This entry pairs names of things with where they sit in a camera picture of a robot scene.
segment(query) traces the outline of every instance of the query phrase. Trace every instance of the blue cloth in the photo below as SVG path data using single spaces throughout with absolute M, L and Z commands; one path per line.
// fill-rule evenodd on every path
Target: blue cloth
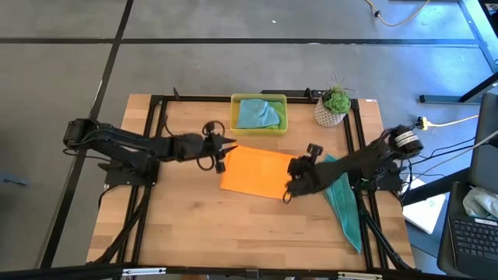
M 327 155 L 325 162 L 334 162 L 333 156 Z M 332 185 L 324 190 L 328 203 L 341 223 L 345 238 L 361 252 L 361 232 L 359 231 L 358 208 L 355 195 L 349 186 L 347 173 L 343 173 Z
M 279 124 L 280 118 L 268 101 L 252 99 L 241 100 L 237 128 L 263 128 Z

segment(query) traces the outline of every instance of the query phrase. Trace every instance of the wooden tabletop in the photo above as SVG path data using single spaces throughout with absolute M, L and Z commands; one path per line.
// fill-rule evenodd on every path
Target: wooden tabletop
M 150 95 L 130 95 L 121 127 L 143 133 Z M 366 142 L 383 131 L 375 100 L 359 100 Z M 226 136 L 241 145 L 303 155 L 309 143 L 324 154 L 347 155 L 344 125 L 323 128 L 313 119 L 313 104 L 288 104 L 285 135 Z M 201 132 L 210 120 L 230 126 L 230 103 L 168 102 L 167 123 L 174 134 Z M 355 149 L 359 148 L 355 121 L 349 113 Z M 287 268 L 364 270 L 358 254 L 344 237 L 323 194 L 295 198 L 289 205 L 219 188 L 220 175 L 205 172 L 195 161 L 161 163 L 153 188 L 139 263 L 162 266 L 216 268 Z M 98 258 L 123 226 L 130 187 L 117 187 L 102 200 L 87 260 Z M 382 230 L 403 260 L 414 266 L 402 209 L 397 198 L 377 192 Z M 130 259 L 134 232 L 126 260 Z M 373 262 L 379 266 L 375 238 L 370 233 Z

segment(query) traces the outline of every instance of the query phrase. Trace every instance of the yellow basket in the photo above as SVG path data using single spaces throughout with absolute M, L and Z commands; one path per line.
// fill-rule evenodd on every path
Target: yellow basket
M 278 101 L 284 106 L 284 129 L 263 129 L 263 128 L 237 128 L 239 118 L 240 101 L 246 99 L 260 99 L 264 101 Z M 230 130 L 235 135 L 283 135 L 289 127 L 287 121 L 287 96 L 283 94 L 260 94 L 260 93 L 235 93 L 232 94 L 230 103 Z

